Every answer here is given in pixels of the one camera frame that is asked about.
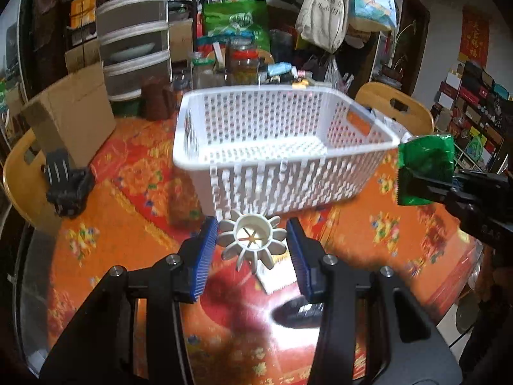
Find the green foil packet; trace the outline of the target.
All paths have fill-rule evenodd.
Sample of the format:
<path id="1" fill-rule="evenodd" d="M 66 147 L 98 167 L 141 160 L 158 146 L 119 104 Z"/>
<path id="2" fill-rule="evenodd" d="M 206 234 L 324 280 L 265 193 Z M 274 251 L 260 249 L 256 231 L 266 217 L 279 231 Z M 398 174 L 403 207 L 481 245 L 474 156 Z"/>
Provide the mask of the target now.
<path id="1" fill-rule="evenodd" d="M 397 204 L 421 206 L 439 202 L 439 198 L 419 198 L 406 193 L 406 169 L 419 175 L 453 183 L 455 147 L 451 135 L 418 136 L 398 147 Z"/>

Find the white ribbed round object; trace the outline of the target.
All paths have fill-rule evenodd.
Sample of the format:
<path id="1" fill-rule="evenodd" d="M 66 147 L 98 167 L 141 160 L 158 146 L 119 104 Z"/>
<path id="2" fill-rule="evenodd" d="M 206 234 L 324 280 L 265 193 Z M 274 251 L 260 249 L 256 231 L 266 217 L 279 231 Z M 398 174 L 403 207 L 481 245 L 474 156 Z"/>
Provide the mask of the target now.
<path id="1" fill-rule="evenodd" d="M 287 231 L 279 227 L 280 223 L 279 216 L 231 211 L 231 216 L 218 225 L 216 244 L 223 249 L 221 259 L 234 260 L 237 271 L 247 262 L 253 275 L 260 263 L 272 270 L 274 257 L 284 255 L 288 250 Z"/>

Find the dark knitted soft roll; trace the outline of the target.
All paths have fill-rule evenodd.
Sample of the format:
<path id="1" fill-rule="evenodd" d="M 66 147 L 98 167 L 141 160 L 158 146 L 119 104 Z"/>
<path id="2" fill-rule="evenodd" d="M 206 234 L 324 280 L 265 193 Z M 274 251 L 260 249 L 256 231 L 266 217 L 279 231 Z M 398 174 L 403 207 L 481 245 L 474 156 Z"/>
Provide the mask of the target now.
<path id="1" fill-rule="evenodd" d="M 309 303 L 304 296 L 298 296 L 272 310 L 271 316 L 277 324 L 289 329 L 319 328 L 324 305 Z"/>

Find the white storage shelf unit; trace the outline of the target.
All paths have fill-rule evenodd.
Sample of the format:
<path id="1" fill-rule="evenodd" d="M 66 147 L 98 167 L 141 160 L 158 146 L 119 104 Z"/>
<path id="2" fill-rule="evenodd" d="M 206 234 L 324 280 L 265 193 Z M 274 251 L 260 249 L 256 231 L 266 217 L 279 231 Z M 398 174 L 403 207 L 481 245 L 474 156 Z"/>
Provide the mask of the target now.
<path id="1" fill-rule="evenodd" d="M 500 174 L 508 161 L 502 105 L 512 93 L 481 65 L 466 61 L 440 83 L 431 115 L 437 133 L 450 134 L 458 170 Z"/>

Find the red floral tablecloth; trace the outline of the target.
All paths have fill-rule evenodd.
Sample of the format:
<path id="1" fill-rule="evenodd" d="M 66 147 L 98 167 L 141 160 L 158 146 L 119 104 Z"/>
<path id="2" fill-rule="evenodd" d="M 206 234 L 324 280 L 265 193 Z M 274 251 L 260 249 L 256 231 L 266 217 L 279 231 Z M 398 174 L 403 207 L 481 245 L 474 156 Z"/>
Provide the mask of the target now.
<path id="1" fill-rule="evenodd" d="M 46 338 L 54 344 L 105 272 L 145 268 L 178 250 L 199 226 L 191 181 L 171 161 L 173 121 L 121 119 L 92 162 L 97 183 L 85 211 L 62 222 L 50 267 Z M 440 320 L 475 267 L 475 241 L 439 205 L 397 204 L 397 155 L 389 152 L 348 202 L 301 210 L 304 231 L 354 265 L 382 263 Z M 287 329 L 271 312 L 298 295 L 294 283 L 265 294 L 248 266 L 213 259 L 200 300 L 182 308 L 198 384 L 304 384 L 316 329 Z"/>

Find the right wooden chair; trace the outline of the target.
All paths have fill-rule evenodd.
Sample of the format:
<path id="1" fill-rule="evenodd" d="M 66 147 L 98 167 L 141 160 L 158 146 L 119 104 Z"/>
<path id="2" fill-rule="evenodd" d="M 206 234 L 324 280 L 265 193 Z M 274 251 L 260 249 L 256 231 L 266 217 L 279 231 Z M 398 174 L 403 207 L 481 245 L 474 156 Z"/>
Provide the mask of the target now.
<path id="1" fill-rule="evenodd" d="M 357 92 L 355 101 L 395 120 L 413 136 L 429 135 L 434 131 L 430 111 L 414 98 L 387 84 L 367 82 Z"/>

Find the wooden chair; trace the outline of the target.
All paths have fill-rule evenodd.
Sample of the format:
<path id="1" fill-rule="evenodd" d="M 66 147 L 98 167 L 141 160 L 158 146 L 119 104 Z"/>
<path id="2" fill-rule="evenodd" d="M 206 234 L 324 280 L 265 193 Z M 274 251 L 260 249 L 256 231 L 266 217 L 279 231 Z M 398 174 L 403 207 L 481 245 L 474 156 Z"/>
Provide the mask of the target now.
<path id="1" fill-rule="evenodd" d="M 34 229 L 55 236 L 60 218 L 47 202 L 49 188 L 42 168 L 46 164 L 43 151 L 34 154 L 30 148 L 37 141 L 29 129 L 12 148 L 4 163 L 3 185 L 13 207 Z"/>
<path id="2" fill-rule="evenodd" d="M 367 82 L 357 92 L 355 101 L 395 120 L 413 136 L 429 135 L 434 131 L 430 111 L 414 98 L 387 84 Z"/>

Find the white perforated plastic basket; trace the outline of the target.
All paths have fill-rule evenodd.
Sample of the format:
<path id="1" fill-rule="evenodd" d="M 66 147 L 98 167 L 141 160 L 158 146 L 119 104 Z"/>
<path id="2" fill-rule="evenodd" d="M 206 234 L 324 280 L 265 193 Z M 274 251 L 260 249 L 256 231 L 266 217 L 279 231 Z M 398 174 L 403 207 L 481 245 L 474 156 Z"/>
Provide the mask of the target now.
<path id="1" fill-rule="evenodd" d="M 357 196 L 399 142 L 337 90 L 227 86 L 183 97 L 172 159 L 206 216 L 273 216 Z"/>

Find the black phone holder stand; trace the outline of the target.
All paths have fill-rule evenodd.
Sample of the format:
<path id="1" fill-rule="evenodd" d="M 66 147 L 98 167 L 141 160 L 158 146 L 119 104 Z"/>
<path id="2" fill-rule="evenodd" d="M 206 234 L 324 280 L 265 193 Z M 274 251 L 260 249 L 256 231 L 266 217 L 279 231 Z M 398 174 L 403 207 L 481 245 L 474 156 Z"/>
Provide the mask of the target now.
<path id="1" fill-rule="evenodd" d="M 46 200 L 56 214 L 68 218 L 81 215 L 95 186 L 90 166 L 73 168 L 68 151 L 61 148 L 47 154 L 44 175 L 49 185 Z"/>

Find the dark brown mug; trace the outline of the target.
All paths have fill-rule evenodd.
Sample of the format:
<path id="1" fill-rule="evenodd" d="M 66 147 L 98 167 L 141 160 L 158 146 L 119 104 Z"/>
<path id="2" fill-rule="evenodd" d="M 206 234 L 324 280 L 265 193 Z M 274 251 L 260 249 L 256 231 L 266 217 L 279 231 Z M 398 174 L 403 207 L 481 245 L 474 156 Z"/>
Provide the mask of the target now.
<path id="1" fill-rule="evenodd" d="M 149 121 L 170 119 L 175 108 L 169 84 L 150 83 L 142 88 L 143 117 Z"/>

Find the left wooden chair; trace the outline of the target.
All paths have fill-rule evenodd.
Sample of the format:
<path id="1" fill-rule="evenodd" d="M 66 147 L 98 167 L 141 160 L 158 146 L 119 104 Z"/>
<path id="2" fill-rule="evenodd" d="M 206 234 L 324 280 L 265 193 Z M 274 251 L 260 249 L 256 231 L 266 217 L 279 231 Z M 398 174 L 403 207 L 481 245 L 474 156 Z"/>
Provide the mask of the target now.
<path id="1" fill-rule="evenodd" d="M 60 218 L 47 202 L 49 188 L 42 168 L 46 164 L 43 151 L 34 154 L 30 148 L 37 141 L 29 129 L 12 148 L 4 163 L 3 185 L 13 207 L 34 229 L 55 236 Z"/>

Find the blue illustrated tote bag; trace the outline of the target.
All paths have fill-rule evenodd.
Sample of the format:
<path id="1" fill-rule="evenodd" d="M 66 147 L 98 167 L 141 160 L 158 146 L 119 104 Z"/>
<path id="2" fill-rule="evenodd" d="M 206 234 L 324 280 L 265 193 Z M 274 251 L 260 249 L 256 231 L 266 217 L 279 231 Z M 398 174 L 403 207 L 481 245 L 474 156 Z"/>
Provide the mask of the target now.
<path id="1" fill-rule="evenodd" d="M 349 0 L 349 24 L 362 32 L 397 30 L 395 0 Z"/>

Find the red lidded glass jar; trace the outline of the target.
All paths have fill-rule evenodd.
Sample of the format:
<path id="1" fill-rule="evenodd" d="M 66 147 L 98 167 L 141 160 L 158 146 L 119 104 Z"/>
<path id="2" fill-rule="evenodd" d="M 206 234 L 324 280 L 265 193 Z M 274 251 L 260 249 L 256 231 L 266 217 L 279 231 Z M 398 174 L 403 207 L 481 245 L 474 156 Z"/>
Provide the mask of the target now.
<path id="1" fill-rule="evenodd" d="M 238 50 L 231 54 L 231 84 L 257 83 L 259 56 L 257 50 Z"/>

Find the green shopping bag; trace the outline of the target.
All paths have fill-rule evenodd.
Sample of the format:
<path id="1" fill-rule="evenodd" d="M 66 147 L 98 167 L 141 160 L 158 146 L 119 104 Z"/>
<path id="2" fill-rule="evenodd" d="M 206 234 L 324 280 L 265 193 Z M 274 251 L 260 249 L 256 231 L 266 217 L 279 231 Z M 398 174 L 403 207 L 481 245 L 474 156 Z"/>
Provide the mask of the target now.
<path id="1" fill-rule="evenodd" d="M 204 1 L 204 34 L 252 35 L 258 49 L 270 51 L 269 16 L 265 0 Z"/>

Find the white tiered drawer tower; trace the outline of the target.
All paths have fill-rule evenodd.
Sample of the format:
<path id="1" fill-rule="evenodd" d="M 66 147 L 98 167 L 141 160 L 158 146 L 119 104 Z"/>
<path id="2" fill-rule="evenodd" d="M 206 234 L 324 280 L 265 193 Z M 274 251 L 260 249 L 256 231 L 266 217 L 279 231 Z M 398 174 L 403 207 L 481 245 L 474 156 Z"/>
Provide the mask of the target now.
<path id="1" fill-rule="evenodd" d="M 104 83 L 111 102 L 140 98 L 147 82 L 171 80 L 168 0 L 96 0 Z"/>

